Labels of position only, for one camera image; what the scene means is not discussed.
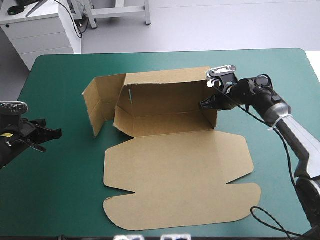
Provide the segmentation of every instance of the cable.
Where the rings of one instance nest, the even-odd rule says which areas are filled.
[[[260,218],[258,218],[255,214],[254,214],[254,209],[258,209],[262,212],[264,212],[265,214],[267,214],[280,228],[277,228],[275,226],[272,226],[264,221],[262,221]],[[296,233],[296,232],[292,232],[292,231],[287,231],[269,212],[267,212],[266,210],[264,210],[263,208],[261,207],[258,207],[258,206],[253,206],[251,207],[250,209],[250,212],[251,212],[251,215],[255,218],[255,220],[257,220],[259,223],[267,226],[268,228],[271,228],[273,230],[277,230],[279,232],[283,232],[285,233],[289,239],[291,239],[291,237],[289,235],[294,235],[296,237],[302,237],[302,238],[305,238],[305,239],[312,239],[312,240],[318,240],[317,238],[314,238],[314,237],[311,237],[311,236],[306,236],[304,234],[299,234],[299,233]]]
[[[265,222],[261,221],[261,220],[254,214],[254,209],[259,209],[259,210],[261,210],[262,212],[264,212],[265,214],[267,214],[281,229],[280,229],[280,228],[277,228],[277,227],[274,227],[274,226],[269,225],[269,224],[266,223],[267,227],[285,233],[286,236],[288,237],[288,239],[291,240],[291,237],[290,237],[288,231],[286,231],[285,228],[284,228],[270,213],[268,213],[266,210],[262,209],[261,207],[253,206],[253,207],[251,207],[251,209],[250,209],[251,215],[255,218],[255,220],[257,220],[258,222],[260,222],[260,223],[262,223],[263,225],[265,225]]]
[[[212,87],[218,91],[219,93],[221,93],[222,95],[224,95],[226,98],[228,98],[231,102],[233,102],[237,107],[239,107],[242,111],[244,111],[246,114],[250,115],[251,117],[253,117],[254,119],[256,119],[257,121],[259,121],[260,123],[268,126],[268,127],[271,127],[271,124],[268,124],[267,122],[261,120],[260,118],[256,117],[255,115],[253,115],[251,112],[249,112],[248,110],[246,110],[245,108],[243,108],[239,103],[237,103],[235,100],[233,100],[231,97],[229,97],[227,94],[223,93],[219,88],[217,88],[216,86],[212,85]],[[296,186],[296,183],[295,183],[295,179],[294,179],[294,175],[293,175],[293,172],[292,172],[292,166],[291,166],[291,158],[290,158],[290,153],[289,153],[289,150],[288,150],[288,146],[287,146],[287,143],[284,139],[284,137],[281,135],[281,133],[277,130],[277,129],[274,129],[274,131],[276,132],[276,134],[280,137],[282,143],[283,143],[283,146],[284,146],[284,149],[285,149],[285,153],[286,153],[286,157],[287,157],[287,161],[288,161],[288,169],[289,169],[289,176],[290,176],[290,181],[293,185],[293,188],[297,194],[297,197],[299,198],[299,194],[298,194],[298,190],[297,190],[297,186]],[[254,209],[258,209],[258,210],[261,210],[263,211],[265,214],[267,214],[280,228],[277,228],[275,226],[272,226],[266,222],[264,222],[263,220],[261,220],[260,218],[258,218],[253,210]],[[296,232],[291,232],[291,231],[287,231],[270,213],[268,213],[266,210],[264,210],[263,208],[261,207],[258,207],[258,206],[253,206],[251,207],[250,209],[250,212],[251,212],[251,215],[254,217],[254,219],[256,219],[259,223],[271,228],[271,229],[274,229],[274,230],[277,230],[279,232],[282,232],[282,233],[285,233],[287,235],[287,237],[289,239],[291,239],[290,235],[294,235],[294,236],[297,236],[297,237],[303,237],[303,238],[306,238],[306,239],[312,239],[312,240],[316,240],[316,238],[313,238],[313,237],[310,237],[310,236],[306,236],[304,234],[299,234],[299,233],[296,233]]]
[[[79,27],[76,25],[75,21],[74,21],[74,18],[72,17],[71,13],[69,12],[69,10],[66,8],[65,5],[63,5],[61,2],[57,1],[57,0],[53,0],[55,1],[57,4],[60,4],[66,11],[67,13],[69,14],[70,18],[71,18],[71,21],[72,21],[72,24],[73,24],[73,28],[74,28],[74,31],[75,31],[75,34],[77,35],[78,38],[82,39],[83,38],[83,33],[85,33],[85,31],[87,30],[88,28],[88,24],[89,24],[89,21],[87,22],[86,24],[86,27],[85,27],[85,30],[83,32],[80,31]]]

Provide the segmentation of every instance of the computer mouse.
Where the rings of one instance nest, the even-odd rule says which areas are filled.
[[[17,15],[22,13],[25,10],[24,6],[12,6],[8,9],[9,15]]]

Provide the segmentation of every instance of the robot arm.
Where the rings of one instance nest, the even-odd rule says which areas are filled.
[[[59,139],[61,129],[46,128],[45,119],[22,118],[28,106],[20,101],[0,101],[0,169],[27,148],[45,152],[39,144]]]
[[[210,69],[207,85],[216,93],[200,106],[218,111],[240,105],[248,111],[252,106],[268,125],[277,128],[299,159],[294,177],[299,178],[298,198],[312,226],[308,234],[320,239],[320,142],[292,117],[291,107],[274,91],[268,75],[238,80],[235,71],[233,65]]]

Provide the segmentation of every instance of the drawer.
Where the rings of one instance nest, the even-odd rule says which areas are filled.
[[[59,17],[9,23],[1,27],[10,40],[65,32]]]
[[[63,48],[56,48],[50,49],[46,51],[34,51],[29,53],[20,54],[20,57],[24,61],[25,65],[29,70],[32,69],[37,57],[42,55],[50,55],[50,54],[74,54],[72,47],[63,47]]]
[[[71,47],[65,32],[11,40],[19,54]]]

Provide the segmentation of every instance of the cardboard flap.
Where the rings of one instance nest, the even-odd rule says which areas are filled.
[[[106,151],[103,181],[135,194],[108,198],[103,208],[127,230],[237,221],[261,190],[227,183],[253,169],[242,136],[211,130],[134,138]]]
[[[124,85],[175,84],[197,82],[199,80],[206,79],[205,72],[209,69],[209,66],[203,66],[175,70],[128,73],[126,75]]]
[[[104,122],[114,118],[125,78],[125,74],[96,77],[82,93],[95,137]]]

